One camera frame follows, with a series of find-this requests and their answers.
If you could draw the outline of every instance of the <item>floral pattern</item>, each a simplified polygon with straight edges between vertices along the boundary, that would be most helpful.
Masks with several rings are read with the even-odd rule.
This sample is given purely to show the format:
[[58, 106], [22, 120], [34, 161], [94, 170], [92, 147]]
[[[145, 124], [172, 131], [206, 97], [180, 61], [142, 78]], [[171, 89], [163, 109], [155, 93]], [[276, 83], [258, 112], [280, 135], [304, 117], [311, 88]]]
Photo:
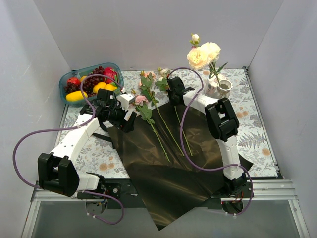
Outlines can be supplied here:
[[[159, 77], [157, 71], [151, 72]], [[199, 73], [205, 83], [209, 72], [201, 71]], [[122, 72], [124, 87], [127, 92], [133, 89], [139, 94], [139, 74], [140, 71]], [[243, 69], [224, 69], [221, 74], [226, 76], [233, 84], [229, 99], [240, 122], [238, 151], [245, 159], [254, 163], [250, 169], [250, 175], [253, 177], [277, 176], [267, 139]], [[191, 71], [179, 70], [173, 73], [173, 76], [179, 76], [187, 87], [201, 88], [200, 80]], [[156, 98], [159, 100], [158, 106], [168, 102], [167, 93], [160, 92], [156, 86], [154, 86], [153, 91], [155, 91]], [[81, 107], [68, 107], [64, 127], [70, 127], [75, 123], [80, 110]], [[64, 131], [61, 134], [60, 141], [66, 133], [67, 131]], [[108, 135], [100, 128], [96, 133]], [[75, 167], [78, 171], [97, 173], [106, 178], [129, 178], [117, 151], [112, 148], [112, 144], [94, 136], [89, 138], [81, 150]]]

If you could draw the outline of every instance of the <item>blue basket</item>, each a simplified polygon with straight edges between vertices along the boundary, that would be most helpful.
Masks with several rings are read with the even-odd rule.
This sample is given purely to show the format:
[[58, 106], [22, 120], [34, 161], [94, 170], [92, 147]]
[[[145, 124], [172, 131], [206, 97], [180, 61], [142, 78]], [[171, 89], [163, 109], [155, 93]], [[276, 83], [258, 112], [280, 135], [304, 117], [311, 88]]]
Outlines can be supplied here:
[[[62, 99], [62, 101], [66, 104], [72, 105], [72, 106], [82, 106], [84, 104], [86, 104], [85, 100], [81, 100], [81, 101], [77, 101], [77, 102], [69, 102], [66, 100], [66, 95], [67, 93], [64, 90], [64, 87], [67, 85], [67, 81], [70, 78], [78, 78], [80, 79], [83, 76], [88, 76], [89, 73], [91, 73], [92, 71], [95, 70], [95, 68], [98, 68], [99, 66], [102, 66], [103, 68], [113, 68], [114, 71], [117, 73], [118, 76], [118, 82], [119, 84], [123, 87], [123, 76], [121, 73], [121, 70], [119, 69], [119, 67], [116, 64], [113, 63], [102, 63], [102, 64], [97, 64], [95, 66], [91, 66], [88, 68], [83, 68], [80, 70], [76, 70], [76, 71], [72, 71], [69, 72], [67, 74], [65, 74], [59, 81], [59, 91], [60, 91], [60, 98]], [[115, 91], [116, 95], [120, 94], [120, 88], [117, 88]], [[92, 100], [96, 99], [96, 96], [88, 98], [88, 100], [91, 102]]]

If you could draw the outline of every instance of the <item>black wrapping paper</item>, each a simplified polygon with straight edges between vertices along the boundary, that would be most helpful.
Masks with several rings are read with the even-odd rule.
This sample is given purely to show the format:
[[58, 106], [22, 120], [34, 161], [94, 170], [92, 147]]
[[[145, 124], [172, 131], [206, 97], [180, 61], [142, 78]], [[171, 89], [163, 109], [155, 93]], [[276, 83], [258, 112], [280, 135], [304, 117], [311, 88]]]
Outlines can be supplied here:
[[[180, 119], [184, 110], [184, 106], [177, 107]], [[174, 107], [165, 104], [159, 107], [159, 112], [180, 145], [180, 125]], [[181, 155], [156, 109], [152, 118], [170, 162], [151, 126], [140, 116], [135, 119], [133, 132], [124, 134], [115, 127], [108, 128], [108, 132], [133, 185], [161, 230], [221, 189], [223, 171], [204, 172], [194, 168]], [[193, 156], [190, 156], [185, 145], [187, 154], [195, 164], [208, 169], [223, 166], [218, 143], [211, 136], [203, 113], [190, 108], [185, 118], [184, 132]], [[243, 158], [241, 164], [246, 169], [252, 166]]]

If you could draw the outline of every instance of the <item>wall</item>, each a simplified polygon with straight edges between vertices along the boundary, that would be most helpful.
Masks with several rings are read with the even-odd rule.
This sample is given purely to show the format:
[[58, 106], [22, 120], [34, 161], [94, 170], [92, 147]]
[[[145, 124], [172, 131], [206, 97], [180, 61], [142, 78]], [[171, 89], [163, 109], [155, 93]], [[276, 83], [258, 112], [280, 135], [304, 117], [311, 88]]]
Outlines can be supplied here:
[[191, 32], [219, 43], [219, 64], [250, 62], [283, 0], [34, 0], [72, 69], [188, 65]]
[[[70, 69], [32, 0], [0, 0], [0, 22], [0, 230], [17, 238], [33, 189], [15, 174], [12, 151], [25, 134], [59, 126], [58, 80]], [[28, 181], [37, 180], [37, 158], [55, 139], [46, 133], [21, 144], [17, 163]]]
[[317, 236], [317, 3], [286, 0], [251, 65], [250, 78], [282, 174], [294, 182]]

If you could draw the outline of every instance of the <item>white vase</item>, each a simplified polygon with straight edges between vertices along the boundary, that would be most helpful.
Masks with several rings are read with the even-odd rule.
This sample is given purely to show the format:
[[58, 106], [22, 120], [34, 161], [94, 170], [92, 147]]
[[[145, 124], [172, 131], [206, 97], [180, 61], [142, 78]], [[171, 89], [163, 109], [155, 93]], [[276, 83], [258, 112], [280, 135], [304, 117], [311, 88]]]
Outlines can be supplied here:
[[229, 98], [232, 83], [222, 74], [219, 74], [218, 78], [220, 85], [215, 76], [207, 80], [204, 88], [206, 96], [217, 99]]

